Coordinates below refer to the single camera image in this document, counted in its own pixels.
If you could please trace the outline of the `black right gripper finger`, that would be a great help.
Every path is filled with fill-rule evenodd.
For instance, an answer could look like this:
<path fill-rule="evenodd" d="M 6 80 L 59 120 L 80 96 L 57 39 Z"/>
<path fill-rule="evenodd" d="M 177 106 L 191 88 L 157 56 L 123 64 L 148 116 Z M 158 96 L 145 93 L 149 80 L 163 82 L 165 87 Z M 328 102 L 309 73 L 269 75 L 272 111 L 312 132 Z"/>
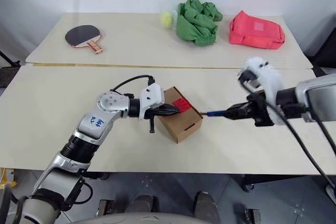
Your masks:
<path fill-rule="evenodd" d="M 239 103 L 230 106 L 227 111 L 230 112 L 247 112 L 249 110 L 250 103 Z"/>
<path fill-rule="evenodd" d="M 225 118 L 230 120 L 251 119 L 251 114 L 244 111 L 225 111 Z"/>

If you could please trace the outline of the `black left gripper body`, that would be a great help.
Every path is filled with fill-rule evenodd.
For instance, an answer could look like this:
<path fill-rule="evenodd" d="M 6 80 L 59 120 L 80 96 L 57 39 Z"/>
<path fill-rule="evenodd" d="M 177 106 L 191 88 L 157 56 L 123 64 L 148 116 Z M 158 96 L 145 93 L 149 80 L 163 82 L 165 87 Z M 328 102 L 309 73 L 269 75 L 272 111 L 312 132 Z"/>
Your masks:
<path fill-rule="evenodd" d="M 154 117 L 155 116 L 165 116 L 168 113 L 168 104 L 164 103 L 163 105 L 157 108 L 149 108 L 146 110 L 144 114 L 144 119 L 149 120 L 150 123 L 150 133 L 155 133 L 155 126 L 154 126 Z"/>

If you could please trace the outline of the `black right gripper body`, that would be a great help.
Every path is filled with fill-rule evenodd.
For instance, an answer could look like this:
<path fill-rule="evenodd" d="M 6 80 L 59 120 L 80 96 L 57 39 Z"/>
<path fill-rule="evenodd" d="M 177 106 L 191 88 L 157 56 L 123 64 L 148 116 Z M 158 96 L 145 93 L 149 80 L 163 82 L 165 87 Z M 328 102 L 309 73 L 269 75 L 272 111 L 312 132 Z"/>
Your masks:
<path fill-rule="evenodd" d="M 251 118 L 254 119 L 256 127 L 274 126 L 265 104 L 254 98 L 251 94 L 246 99 L 251 103 Z"/>

